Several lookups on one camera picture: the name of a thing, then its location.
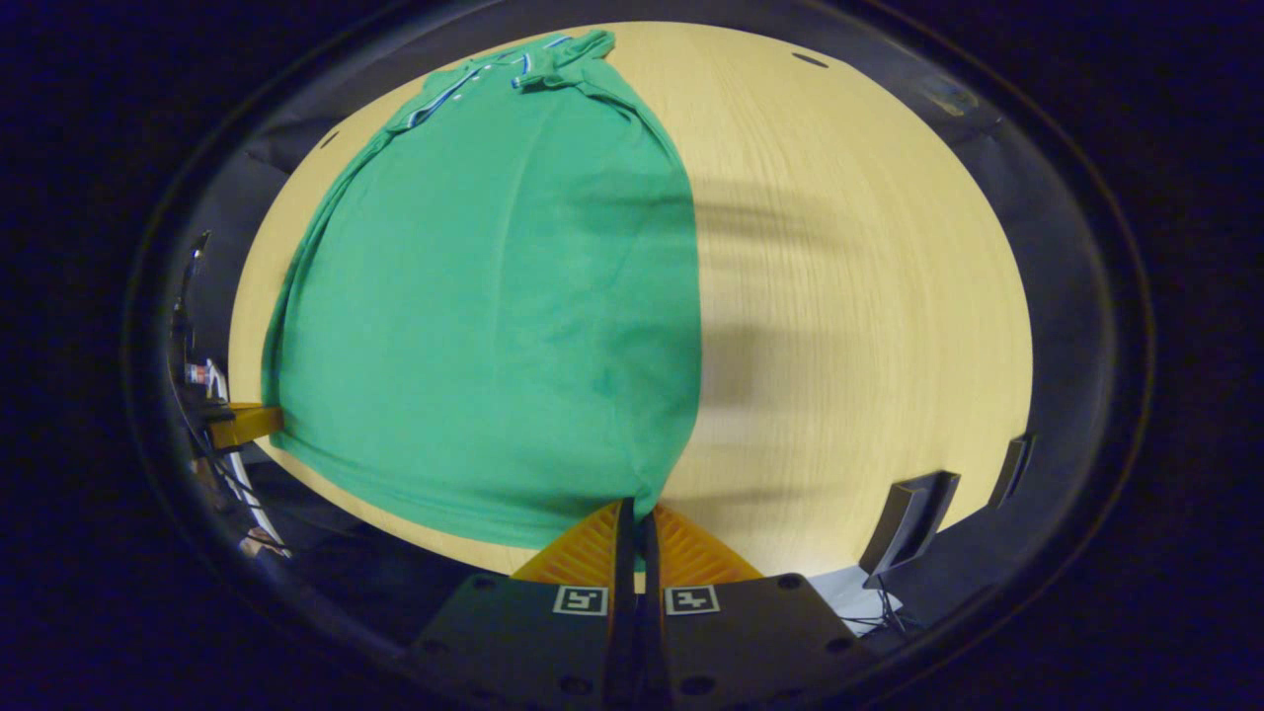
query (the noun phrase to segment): small label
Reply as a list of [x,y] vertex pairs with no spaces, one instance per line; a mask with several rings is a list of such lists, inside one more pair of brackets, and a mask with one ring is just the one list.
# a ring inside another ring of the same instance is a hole
[[579,587],[564,584],[557,588],[554,612],[559,615],[605,616],[609,591],[604,587]]
[[662,591],[667,615],[704,615],[719,612],[715,586],[669,587]]

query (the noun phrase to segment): light wood tabletop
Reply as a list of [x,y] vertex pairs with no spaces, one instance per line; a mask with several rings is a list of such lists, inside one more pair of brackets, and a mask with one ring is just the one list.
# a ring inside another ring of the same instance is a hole
[[[892,482],[961,474],[944,526],[983,506],[1026,428],[1031,329],[1001,225],[952,151],[819,53],[705,25],[594,27],[616,34],[608,61],[666,128],[694,191],[703,393],[661,501],[765,574],[808,576],[857,563]],[[277,196],[234,304],[233,400],[259,400],[268,320],[316,205],[423,78],[331,129]],[[420,547],[506,573],[535,553],[403,520],[259,444]]]

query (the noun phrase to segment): wooden table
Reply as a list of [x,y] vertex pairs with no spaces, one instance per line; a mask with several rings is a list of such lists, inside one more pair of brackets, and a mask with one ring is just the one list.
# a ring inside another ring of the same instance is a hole
[[[703,396],[662,501],[763,573],[809,576],[856,564],[892,482],[949,469],[962,478],[944,525],[978,510],[1026,428],[1031,334],[1009,243],[966,168],[842,62],[705,25],[599,27],[694,191]],[[259,399],[264,333],[308,218],[423,78],[330,130],[277,196],[234,305],[234,400]],[[403,520],[259,444],[423,548],[499,572],[535,553]]]

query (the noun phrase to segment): green shirt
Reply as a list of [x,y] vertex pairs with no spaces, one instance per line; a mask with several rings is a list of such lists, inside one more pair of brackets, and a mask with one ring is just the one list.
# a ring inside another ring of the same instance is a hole
[[698,411],[693,197],[657,119],[551,35],[431,75],[348,164],[263,352],[273,444],[423,526],[544,547],[643,516]]

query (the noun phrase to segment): dark background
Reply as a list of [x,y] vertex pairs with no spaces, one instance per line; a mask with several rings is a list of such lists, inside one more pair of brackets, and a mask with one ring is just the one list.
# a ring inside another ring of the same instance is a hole
[[[1232,3],[951,5],[890,3],[1020,86],[1097,162],[1139,238],[1159,371],[1136,472],[1085,555],[994,638],[885,703],[1259,706],[1248,544],[1264,28]],[[13,348],[30,395],[10,412],[32,425],[0,477],[13,559],[0,705],[386,706],[364,701],[373,687],[349,664],[250,612],[174,533],[140,476],[118,353],[128,268],[172,173],[364,9],[0,13],[18,38],[3,49],[6,311],[11,333],[30,334]]]

